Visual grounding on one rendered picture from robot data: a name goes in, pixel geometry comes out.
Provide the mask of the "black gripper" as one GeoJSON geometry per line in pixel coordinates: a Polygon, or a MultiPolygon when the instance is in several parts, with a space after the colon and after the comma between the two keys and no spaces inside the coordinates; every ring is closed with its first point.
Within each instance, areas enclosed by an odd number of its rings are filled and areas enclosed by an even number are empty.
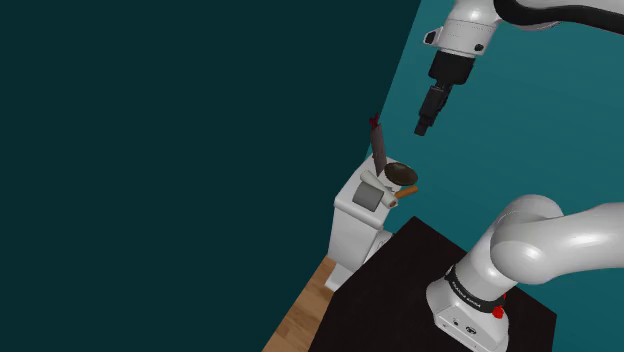
{"type": "Polygon", "coordinates": [[[453,85],[463,85],[474,67],[475,59],[438,50],[428,71],[437,82],[429,87],[419,110],[414,133],[424,136],[445,106],[453,85]]]}

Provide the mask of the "black robot stand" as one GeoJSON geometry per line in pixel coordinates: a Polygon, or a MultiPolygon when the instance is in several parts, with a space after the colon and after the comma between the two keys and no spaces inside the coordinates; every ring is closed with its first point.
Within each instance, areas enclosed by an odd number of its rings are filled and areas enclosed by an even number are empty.
{"type": "Polygon", "coordinates": [[[335,291],[309,352],[471,352],[426,302],[426,287],[465,254],[412,217],[335,291]]]}

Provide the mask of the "long white paper roll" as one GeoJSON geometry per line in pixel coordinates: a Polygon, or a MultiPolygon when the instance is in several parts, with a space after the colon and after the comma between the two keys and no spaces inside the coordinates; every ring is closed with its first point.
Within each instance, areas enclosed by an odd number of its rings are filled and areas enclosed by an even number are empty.
{"type": "Polygon", "coordinates": [[[360,179],[370,186],[382,192],[380,202],[386,208],[393,208],[398,205],[398,199],[370,170],[365,170],[360,174],[360,179]]]}

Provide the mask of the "dark brown bowl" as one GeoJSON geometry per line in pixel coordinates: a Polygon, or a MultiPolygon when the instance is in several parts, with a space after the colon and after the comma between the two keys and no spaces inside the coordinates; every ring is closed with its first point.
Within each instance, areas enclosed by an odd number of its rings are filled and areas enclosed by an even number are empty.
{"type": "Polygon", "coordinates": [[[417,173],[400,162],[387,163],[384,173],[390,182],[399,186],[412,186],[418,181],[417,173]]]}

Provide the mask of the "grey cylinder roll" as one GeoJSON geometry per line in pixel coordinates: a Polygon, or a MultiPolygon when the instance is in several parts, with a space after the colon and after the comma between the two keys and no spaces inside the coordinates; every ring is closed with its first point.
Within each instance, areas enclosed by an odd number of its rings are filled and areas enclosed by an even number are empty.
{"type": "Polygon", "coordinates": [[[353,195],[352,202],[370,212],[375,212],[383,196],[382,190],[362,181],[353,195]]]}

